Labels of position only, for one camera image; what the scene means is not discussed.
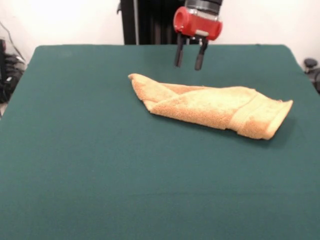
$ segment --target black knob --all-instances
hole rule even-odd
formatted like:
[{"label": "black knob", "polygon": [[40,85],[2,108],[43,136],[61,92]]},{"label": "black knob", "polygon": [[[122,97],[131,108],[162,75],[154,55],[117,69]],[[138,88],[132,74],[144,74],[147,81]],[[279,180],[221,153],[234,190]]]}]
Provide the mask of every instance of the black knob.
[{"label": "black knob", "polygon": [[307,58],[307,59],[304,60],[304,65],[307,68],[312,69],[312,68],[314,68],[315,66],[318,65],[318,62],[313,58]]}]

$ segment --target black cable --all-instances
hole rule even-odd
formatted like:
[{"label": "black cable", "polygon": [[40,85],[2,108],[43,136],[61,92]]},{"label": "black cable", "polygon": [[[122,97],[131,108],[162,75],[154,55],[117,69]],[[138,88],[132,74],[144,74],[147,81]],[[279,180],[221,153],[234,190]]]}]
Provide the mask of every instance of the black cable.
[{"label": "black cable", "polygon": [[25,72],[23,70],[19,70],[19,69],[9,69],[6,71],[6,75],[8,77],[12,77],[12,75],[14,74],[24,74]]},{"label": "black cable", "polygon": [[7,93],[6,93],[6,89],[5,87],[2,88],[2,96],[0,98],[0,104],[4,104],[4,103],[7,103],[9,102],[9,99],[8,96],[7,96]]},{"label": "black cable", "polygon": [[6,26],[0,21],[0,26],[8,33],[8,36],[9,36],[9,40],[14,48],[14,50],[18,53],[18,55],[20,56],[20,58],[23,59],[23,61],[26,61],[25,58],[22,56],[21,52],[17,49],[17,47],[15,46],[14,44],[14,41],[12,40],[12,37],[11,37],[11,33],[10,31],[8,30],[8,28],[6,28]]}]

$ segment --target towel fold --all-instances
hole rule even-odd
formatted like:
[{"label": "towel fold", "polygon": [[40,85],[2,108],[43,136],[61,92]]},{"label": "towel fold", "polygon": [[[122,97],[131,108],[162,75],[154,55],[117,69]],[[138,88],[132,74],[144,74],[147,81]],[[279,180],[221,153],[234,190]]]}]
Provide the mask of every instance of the towel fold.
[{"label": "towel fold", "polygon": [[140,74],[129,79],[150,113],[215,129],[231,129],[252,139],[271,139],[293,101],[273,100],[255,89],[160,83]]}]

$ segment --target folded towel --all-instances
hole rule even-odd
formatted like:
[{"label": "folded towel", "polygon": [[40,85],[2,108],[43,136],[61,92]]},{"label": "folded towel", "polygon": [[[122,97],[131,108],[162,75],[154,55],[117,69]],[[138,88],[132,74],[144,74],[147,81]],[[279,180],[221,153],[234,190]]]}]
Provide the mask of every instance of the folded towel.
[{"label": "folded towel", "polygon": [[137,97],[152,114],[231,129],[252,139],[271,139],[293,105],[292,100],[273,100],[243,86],[214,88],[160,83],[136,73],[128,77]]}]

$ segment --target black metal frame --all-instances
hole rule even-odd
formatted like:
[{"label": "black metal frame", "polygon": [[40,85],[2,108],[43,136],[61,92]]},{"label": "black metal frame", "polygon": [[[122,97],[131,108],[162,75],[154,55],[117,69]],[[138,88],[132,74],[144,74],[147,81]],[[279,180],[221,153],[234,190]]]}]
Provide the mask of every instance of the black metal frame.
[{"label": "black metal frame", "polygon": [[137,44],[137,42],[136,42],[134,0],[121,0],[120,4],[121,4],[124,44],[135,45]]},{"label": "black metal frame", "polygon": [[[153,18],[162,18],[171,21],[176,9],[183,6],[184,0],[137,0],[138,22],[139,22],[139,45],[171,44],[177,43],[178,34],[171,29],[161,27],[161,32],[171,31],[171,37],[161,35],[160,39],[154,40],[155,29],[151,22]],[[123,37],[125,45],[135,45],[136,26],[135,26],[135,7],[134,0],[120,0]],[[199,44],[199,41],[190,39],[189,44]]]}]

